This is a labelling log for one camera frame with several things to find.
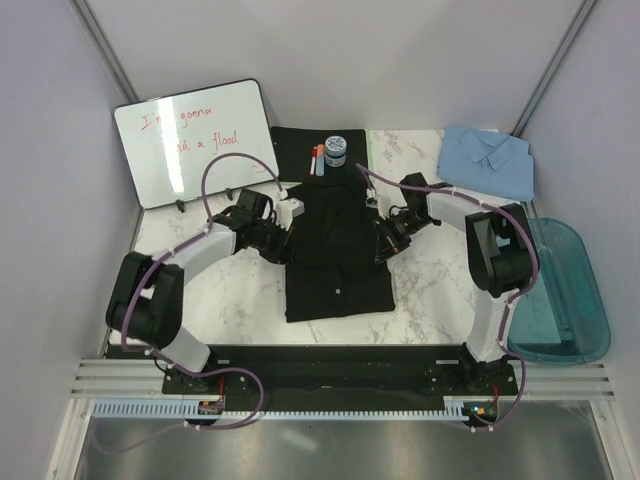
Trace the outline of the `black long sleeve shirt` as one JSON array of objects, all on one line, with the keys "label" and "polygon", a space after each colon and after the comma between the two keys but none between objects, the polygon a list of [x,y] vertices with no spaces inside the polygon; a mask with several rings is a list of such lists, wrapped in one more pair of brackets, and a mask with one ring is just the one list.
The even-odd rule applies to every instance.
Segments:
[{"label": "black long sleeve shirt", "polygon": [[391,273],[374,262],[378,212],[356,177],[312,177],[288,190],[304,204],[285,268],[288,323],[395,309]]}]

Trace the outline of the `blue shirt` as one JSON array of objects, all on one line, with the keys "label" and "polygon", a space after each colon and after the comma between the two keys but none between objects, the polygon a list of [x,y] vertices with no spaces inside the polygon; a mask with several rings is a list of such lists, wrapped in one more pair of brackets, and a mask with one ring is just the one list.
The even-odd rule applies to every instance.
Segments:
[{"label": "blue shirt", "polygon": [[489,130],[448,127],[438,176],[456,187],[520,202],[534,199],[534,159],[528,141]]}]

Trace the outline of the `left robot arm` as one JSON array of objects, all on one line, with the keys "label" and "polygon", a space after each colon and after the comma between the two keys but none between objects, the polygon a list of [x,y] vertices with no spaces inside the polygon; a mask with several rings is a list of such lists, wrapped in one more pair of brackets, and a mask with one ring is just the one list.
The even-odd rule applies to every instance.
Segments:
[{"label": "left robot arm", "polygon": [[197,233],[157,254],[128,253],[122,260],[106,311],[106,324],[120,334],[124,353],[163,360],[185,374],[198,393],[216,388],[219,378],[246,369],[216,366],[216,353],[183,325],[184,291],[188,283],[215,263],[242,250],[254,249],[272,264],[291,261],[295,218],[304,212],[297,199],[271,197],[253,190],[210,215]]}]

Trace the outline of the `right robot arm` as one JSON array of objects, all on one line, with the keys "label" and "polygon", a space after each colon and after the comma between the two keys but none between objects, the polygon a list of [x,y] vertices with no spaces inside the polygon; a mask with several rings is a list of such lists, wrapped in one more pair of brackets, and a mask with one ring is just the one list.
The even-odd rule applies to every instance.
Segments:
[{"label": "right robot arm", "polygon": [[366,205],[378,212],[375,262],[407,250],[411,237],[430,225],[447,224],[465,234],[476,306],[470,334],[450,372],[465,391],[481,393],[509,376],[507,337],[515,307],[539,275],[527,216],[517,203],[491,205],[446,182],[430,185],[421,173],[395,186],[405,200],[402,207],[367,185]]}]

